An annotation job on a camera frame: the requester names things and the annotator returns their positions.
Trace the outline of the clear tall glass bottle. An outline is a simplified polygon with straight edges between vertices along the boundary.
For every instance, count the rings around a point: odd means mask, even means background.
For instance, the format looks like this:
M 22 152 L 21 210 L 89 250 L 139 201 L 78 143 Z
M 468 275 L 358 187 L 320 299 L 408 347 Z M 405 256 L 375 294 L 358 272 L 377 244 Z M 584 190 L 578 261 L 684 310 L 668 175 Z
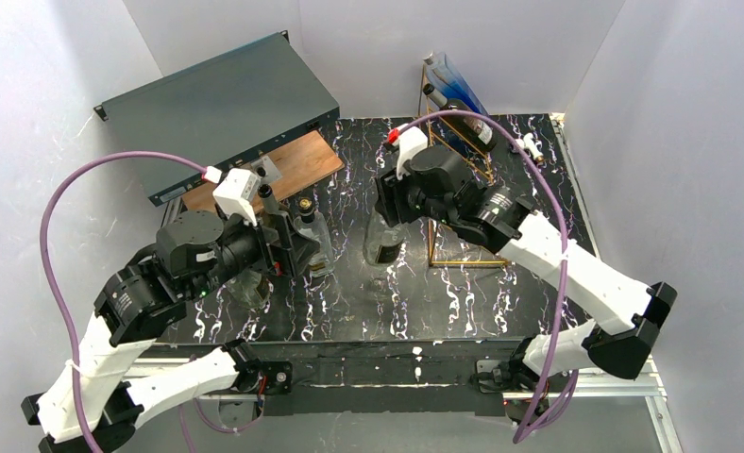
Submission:
M 405 225 L 389 226 L 373 212 L 364 231 L 364 259 L 367 264 L 388 266 L 397 261 L 405 241 Z

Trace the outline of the dark brown wine bottle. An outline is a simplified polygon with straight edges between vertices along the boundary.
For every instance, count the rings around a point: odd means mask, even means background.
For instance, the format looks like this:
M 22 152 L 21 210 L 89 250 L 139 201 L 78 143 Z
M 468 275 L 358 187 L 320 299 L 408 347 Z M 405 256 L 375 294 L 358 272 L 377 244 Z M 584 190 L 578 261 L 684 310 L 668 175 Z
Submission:
M 431 83 L 426 83 L 422 92 L 440 110 L 471 111 L 464 101 L 444 96 Z M 441 119 L 479 151 L 489 152 L 497 144 L 493 129 L 482 120 L 464 115 L 446 115 Z

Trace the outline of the blue glass bottle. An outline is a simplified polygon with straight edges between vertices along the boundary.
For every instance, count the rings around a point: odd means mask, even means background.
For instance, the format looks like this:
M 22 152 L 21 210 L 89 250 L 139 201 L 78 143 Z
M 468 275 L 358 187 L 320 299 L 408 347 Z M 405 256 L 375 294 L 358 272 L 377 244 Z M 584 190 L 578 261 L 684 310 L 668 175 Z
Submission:
M 445 52 L 431 52 L 423 58 L 426 78 L 446 98 L 464 101 L 473 111 L 488 116 L 489 113 L 471 89 L 460 71 Z

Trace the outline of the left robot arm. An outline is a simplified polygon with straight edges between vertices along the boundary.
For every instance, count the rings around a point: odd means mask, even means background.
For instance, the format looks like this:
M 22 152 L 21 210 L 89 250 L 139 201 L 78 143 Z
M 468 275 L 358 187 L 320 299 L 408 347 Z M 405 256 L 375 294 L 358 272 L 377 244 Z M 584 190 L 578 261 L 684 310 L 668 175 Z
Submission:
M 248 272 L 298 277 L 319 248 L 284 210 L 267 226 L 195 210 L 162 227 L 98 294 L 77 361 L 47 392 L 23 400 L 26 421 L 43 430 L 40 451 L 85 452 L 88 428 L 111 452 L 155 416 L 203 394 L 262 394 L 269 371 L 244 340 L 153 376 L 129 379 L 127 371 L 194 302 Z

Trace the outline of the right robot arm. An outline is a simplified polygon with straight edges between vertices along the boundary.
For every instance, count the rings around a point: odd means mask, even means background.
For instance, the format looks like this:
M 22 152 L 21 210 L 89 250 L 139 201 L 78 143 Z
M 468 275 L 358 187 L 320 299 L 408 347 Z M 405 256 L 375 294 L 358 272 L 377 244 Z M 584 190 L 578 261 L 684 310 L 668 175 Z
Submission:
M 377 177 L 376 189 L 375 210 L 388 226 L 430 218 L 528 269 L 588 313 L 578 327 L 525 340 L 510 359 L 511 374 L 538 379 L 597 367 L 621 379 L 640 375 L 677 297 L 670 285 L 627 277 L 564 240 L 530 199 L 483 185 L 445 146 L 417 152 Z

